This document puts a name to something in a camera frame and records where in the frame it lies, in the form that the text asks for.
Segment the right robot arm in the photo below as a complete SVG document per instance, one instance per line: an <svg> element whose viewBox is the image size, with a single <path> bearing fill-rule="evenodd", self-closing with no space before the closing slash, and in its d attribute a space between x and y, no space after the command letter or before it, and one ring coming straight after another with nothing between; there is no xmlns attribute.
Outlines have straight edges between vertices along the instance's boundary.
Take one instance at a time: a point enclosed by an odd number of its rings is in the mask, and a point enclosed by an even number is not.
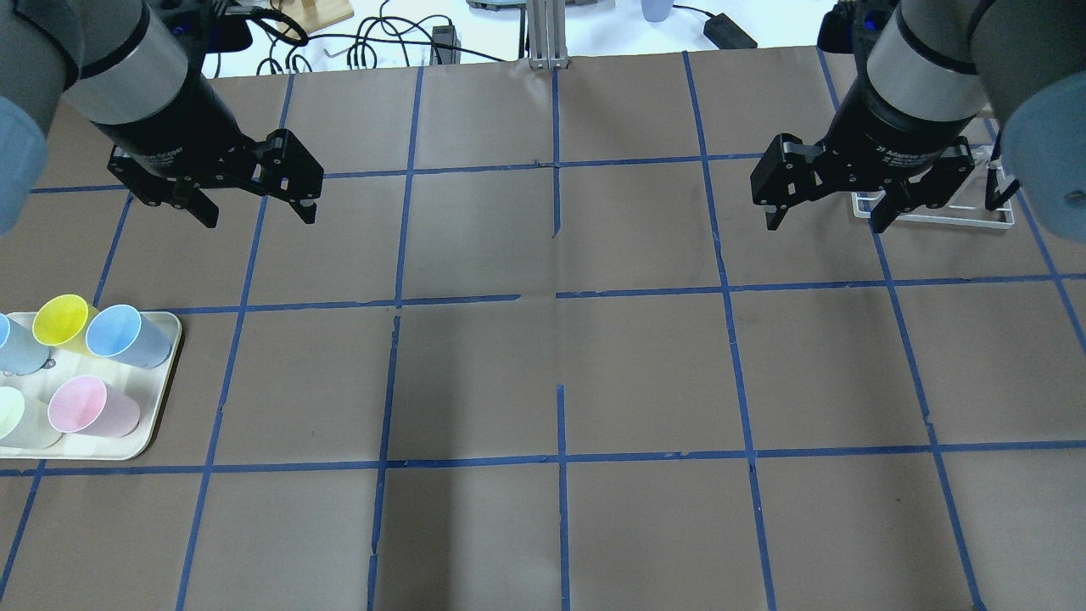
<svg viewBox="0 0 1086 611"><path fill-rule="evenodd" d="M1083 241L1082 1L901 1L881 31L854 24L857 76L815 144L779 133L750 174L775 231L790 209L881 191L874 232L945 206L975 167L967 125L989 107L1000 131L985 205L1027 190L1044 227Z"/></svg>

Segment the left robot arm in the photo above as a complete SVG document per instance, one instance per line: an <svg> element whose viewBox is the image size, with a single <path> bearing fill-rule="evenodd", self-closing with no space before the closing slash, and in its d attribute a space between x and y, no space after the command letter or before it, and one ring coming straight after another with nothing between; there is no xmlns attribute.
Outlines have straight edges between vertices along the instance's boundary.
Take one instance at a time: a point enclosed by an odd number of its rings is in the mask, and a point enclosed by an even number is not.
<svg viewBox="0 0 1086 611"><path fill-rule="evenodd" d="M207 190L236 188L314 222L323 164L286 128L242 132L202 72L207 53L251 42L249 22L310 42L285 12L237 1L4 1L3 233L42 177L61 102L112 142L108 170L141 204L213 228Z"/></svg>

